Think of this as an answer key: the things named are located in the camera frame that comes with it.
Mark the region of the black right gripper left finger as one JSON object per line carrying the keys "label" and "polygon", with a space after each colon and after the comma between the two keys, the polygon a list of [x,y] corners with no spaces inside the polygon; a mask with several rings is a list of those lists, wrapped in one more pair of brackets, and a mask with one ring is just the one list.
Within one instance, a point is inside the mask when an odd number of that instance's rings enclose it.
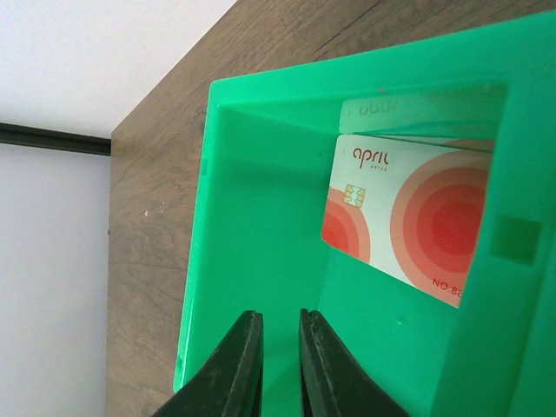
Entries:
{"label": "black right gripper left finger", "polygon": [[196,375],[154,416],[259,416],[262,380],[263,319],[245,311]]}

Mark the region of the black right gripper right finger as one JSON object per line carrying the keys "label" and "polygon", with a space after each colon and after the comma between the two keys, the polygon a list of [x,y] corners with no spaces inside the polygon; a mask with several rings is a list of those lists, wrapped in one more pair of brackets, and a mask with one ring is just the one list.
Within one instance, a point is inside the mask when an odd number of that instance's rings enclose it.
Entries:
{"label": "black right gripper right finger", "polygon": [[352,356],[319,311],[299,323],[301,411],[304,416],[406,416]]}

